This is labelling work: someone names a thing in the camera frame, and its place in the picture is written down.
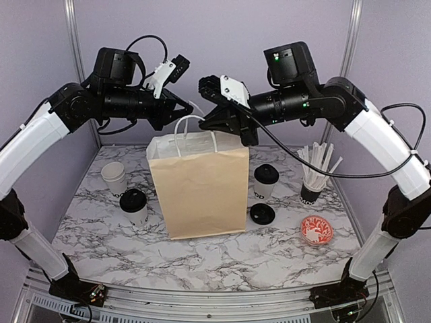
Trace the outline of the brown paper takeout bag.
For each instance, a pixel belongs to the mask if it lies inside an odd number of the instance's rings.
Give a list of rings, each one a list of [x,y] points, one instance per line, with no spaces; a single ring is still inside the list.
[[[239,136],[175,130],[153,137],[146,158],[171,240],[245,231],[249,149]]]

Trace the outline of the white paper coffee cup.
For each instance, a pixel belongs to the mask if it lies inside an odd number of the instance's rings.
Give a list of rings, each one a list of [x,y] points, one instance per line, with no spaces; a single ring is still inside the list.
[[[254,183],[254,195],[257,199],[266,201],[271,197],[274,186],[277,184],[277,180],[258,179],[255,178]]]

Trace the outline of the stack of white cups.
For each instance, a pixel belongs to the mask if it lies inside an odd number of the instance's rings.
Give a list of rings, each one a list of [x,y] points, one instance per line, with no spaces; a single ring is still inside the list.
[[[113,197],[120,198],[127,190],[126,171],[121,162],[106,164],[101,170],[101,176]]]

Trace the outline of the right arm base board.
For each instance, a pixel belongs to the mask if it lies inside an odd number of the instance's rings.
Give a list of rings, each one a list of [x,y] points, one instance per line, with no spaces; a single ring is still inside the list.
[[[310,301],[316,309],[338,306],[344,303],[366,299],[369,296],[365,282],[340,281],[338,283],[313,287]]]

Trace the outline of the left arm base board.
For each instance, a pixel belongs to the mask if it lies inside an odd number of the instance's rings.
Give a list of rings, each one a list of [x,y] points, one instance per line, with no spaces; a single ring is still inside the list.
[[[53,281],[48,293],[82,305],[102,307],[107,291],[108,288],[103,284],[83,281]]]

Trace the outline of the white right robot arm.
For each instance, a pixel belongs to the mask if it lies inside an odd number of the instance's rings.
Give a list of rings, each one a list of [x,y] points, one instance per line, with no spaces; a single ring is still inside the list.
[[[352,82],[332,77],[321,83],[305,42],[267,49],[264,56],[269,92],[250,95],[243,82],[227,75],[199,80],[200,95],[215,104],[199,126],[237,135],[244,146],[256,146],[259,131],[273,124],[299,120],[310,127],[322,118],[361,144],[380,164],[382,176],[392,177],[395,186],[378,226],[333,288],[339,301],[348,301],[359,292],[360,282],[430,216],[430,166]]]

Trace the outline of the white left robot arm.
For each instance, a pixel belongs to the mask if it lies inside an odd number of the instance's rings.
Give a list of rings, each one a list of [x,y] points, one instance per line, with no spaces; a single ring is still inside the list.
[[[1,239],[34,261],[70,299],[80,299],[85,285],[71,260],[25,218],[14,189],[16,182],[53,145],[89,120],[98,124],[123,118],[135,125],[147,120],[161,131],[189,115],[193,107],[166,89],[189,68],[182,55],[165,58],[147,73],[138,53],[103,47],[94,69],[81,83],[67,83],[43,99],[13,136],[1,147]]]

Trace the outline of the black coffee cup lid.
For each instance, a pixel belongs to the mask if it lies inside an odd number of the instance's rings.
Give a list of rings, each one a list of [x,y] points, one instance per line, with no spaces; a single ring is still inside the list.
[[[254,177],[261,184],[272,185],[279,180],[279,172],[270,164],[262,164],[255,169]]]

